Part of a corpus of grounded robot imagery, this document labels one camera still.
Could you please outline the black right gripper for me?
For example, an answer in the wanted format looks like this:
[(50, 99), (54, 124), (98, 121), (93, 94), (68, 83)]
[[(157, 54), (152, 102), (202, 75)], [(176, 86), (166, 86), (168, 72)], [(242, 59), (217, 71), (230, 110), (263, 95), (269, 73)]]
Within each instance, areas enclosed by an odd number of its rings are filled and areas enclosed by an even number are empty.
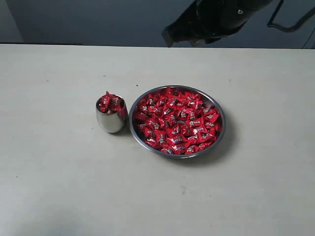
[(164, 28), (167, 47), (189, 41), (191, 46), (211, 44), (238, 33), (270, 0), (195, 0)]

